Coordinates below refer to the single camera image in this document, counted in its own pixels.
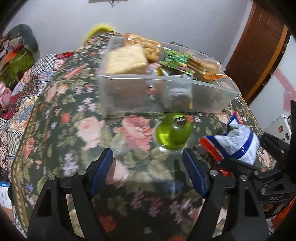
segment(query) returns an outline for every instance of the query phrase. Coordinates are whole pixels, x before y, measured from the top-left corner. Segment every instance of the green bottle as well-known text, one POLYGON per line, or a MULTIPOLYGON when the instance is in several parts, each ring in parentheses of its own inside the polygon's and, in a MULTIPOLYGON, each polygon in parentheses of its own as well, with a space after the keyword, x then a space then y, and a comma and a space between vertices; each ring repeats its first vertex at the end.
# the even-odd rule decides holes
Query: green bottle
POLYGON ((166 149, 180 150, 191 134, 191 124, 182 114, 168 114, 155 131, 157 142, 166 149))

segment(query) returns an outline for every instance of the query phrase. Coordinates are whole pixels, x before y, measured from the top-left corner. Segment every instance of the brown door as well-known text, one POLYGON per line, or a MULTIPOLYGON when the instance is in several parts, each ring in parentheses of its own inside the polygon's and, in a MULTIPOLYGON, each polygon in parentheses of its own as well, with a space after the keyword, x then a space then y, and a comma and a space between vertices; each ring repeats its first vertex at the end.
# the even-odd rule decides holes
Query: brown door
POLYGON ((277 16, 253 4, 244 33, 226 67, 226 74, 237 84, 246 100, 269 73, 286 34, 287 28, 277 16))

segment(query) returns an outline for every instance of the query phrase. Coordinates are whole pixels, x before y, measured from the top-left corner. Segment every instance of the table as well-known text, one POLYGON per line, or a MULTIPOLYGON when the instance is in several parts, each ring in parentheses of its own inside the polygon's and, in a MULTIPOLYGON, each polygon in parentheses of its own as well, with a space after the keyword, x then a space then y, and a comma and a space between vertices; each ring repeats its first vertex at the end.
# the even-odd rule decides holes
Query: table
MULTIPOLYGON (((116 159, 106 178, 106 188, 93 202, 110 239, 183 241, 199 214, 202 198, 180 164, 181 152, 161 152, 153 141, 153 128, 165 114, 102 117, 96 74, 111 36, 120 34, 102 34, 82 45, 55 73, 33 107, 12 164, 17 215, 27 232, 47 177, 70 176, 86 169, 109 147, 116 159)), ((241 96, 221 113, 188 115, 194 131, 187 147, 209 166, 214 160, 198 141, 204 135, 226 131, 226 123, 235 111, 245 125, 262 134, 241 96)), ((274 166, 274 160, 259 149, 256 164, 267 170, 274 166)), ((70 195, 67 200, 74 230, 82 235, 70 195)))

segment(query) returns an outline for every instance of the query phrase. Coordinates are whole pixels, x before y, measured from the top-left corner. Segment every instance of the plastic container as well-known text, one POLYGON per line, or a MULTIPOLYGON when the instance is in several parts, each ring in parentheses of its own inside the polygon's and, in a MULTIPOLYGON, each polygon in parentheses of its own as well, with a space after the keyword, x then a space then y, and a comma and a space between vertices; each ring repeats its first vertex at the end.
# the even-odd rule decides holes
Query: plastic container
MULTIPOLYGON (((118 113, 220 112, 240 94, 230 78, 221 78, 214 85, 173 76, 105 73, 108 52, 122 47, 124 41, 125 38, 112 37, 100 65, 98 85, 105 117, 118 113)), ((161 44, 201 59, 208 58, 181 46, 161 44)))

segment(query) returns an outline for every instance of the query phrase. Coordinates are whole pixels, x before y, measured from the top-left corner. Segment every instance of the pink plush toy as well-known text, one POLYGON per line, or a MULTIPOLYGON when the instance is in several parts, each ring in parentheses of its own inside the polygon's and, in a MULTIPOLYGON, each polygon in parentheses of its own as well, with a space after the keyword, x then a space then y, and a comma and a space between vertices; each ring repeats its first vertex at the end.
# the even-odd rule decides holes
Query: pink plush toy
POLYGON ((10 104, 11 90, 6 88, 4 82, 0 81, 0 105, 3 110, 7 110, 10 104))

